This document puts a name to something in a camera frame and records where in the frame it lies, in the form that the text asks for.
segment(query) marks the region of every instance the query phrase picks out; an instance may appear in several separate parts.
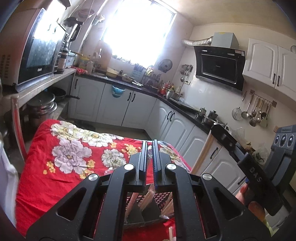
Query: silver screw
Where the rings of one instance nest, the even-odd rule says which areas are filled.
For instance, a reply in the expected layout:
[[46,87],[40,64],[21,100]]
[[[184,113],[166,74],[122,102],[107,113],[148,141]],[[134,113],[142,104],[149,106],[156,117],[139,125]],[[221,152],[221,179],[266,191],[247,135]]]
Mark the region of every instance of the silver screw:
[[134,169],[134,167],[135,166],[132,163],[127,163],[127,164],[124,165],[124,169],[128,170],[128,171]]
[[167,164],[167,168],[170,170],[175,170],[177,168],[177,166],[173,163],[169,163],[169,164]]
[[212,175],[211,174],[208,174],[208,173],[205,173],[204,175],[202,175],[202,178],[209,181],[212,179]]
[[93,173],[93,174],[90,174],[88,176],[88,178],[89,178],[90,181],[95,181],[95,180],[97,180],[99,178],[99,176],[97,174]]

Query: ceiling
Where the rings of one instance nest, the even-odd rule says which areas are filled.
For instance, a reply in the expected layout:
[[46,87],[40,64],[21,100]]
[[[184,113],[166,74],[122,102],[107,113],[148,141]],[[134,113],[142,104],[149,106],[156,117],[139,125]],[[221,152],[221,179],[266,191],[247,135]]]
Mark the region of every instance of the ceiling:
[[286,15],[272,0],[163,0],[194,26],[210,23],[246,23],[296,39]]

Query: bright window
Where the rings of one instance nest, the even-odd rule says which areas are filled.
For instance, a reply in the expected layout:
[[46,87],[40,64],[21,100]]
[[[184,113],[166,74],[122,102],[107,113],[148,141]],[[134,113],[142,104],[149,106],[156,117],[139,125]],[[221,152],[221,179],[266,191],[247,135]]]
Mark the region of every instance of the bright window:
[[148,67],[155,64],[173,17],[173,12],[154,1],[124,0],[103,40],[113,55]]

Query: floral tablecloth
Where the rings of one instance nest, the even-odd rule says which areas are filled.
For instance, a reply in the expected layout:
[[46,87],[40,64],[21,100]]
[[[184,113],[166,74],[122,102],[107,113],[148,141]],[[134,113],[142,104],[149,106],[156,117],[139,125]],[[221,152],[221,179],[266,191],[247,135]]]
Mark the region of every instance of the floral tablecloth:
[[[190,167],[169,144],[159,142],[159,150],[188,172]],[[32,141],[16,198],[16,227],[23,235],[28,228],[81,180],[92,173],[100,176],[128,163],[141,150],[142,141],[77,128],[57,120],[47,120]],[[152,162],[146,183],[153,183]],[[125,230],[123,240],[168,239],[173,220],[149,227]]]

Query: microwave oven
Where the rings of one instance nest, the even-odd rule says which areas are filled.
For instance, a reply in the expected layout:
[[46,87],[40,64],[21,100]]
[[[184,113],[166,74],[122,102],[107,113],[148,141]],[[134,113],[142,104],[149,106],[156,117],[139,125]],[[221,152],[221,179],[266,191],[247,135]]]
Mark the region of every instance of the microwave oven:
[[194,50],[198,79],[242,93],[244,51],[214,46],[194,46]]
[[53,75],[65,33],[43,8],[13,13],[0,32],[2,84],[19,92]]

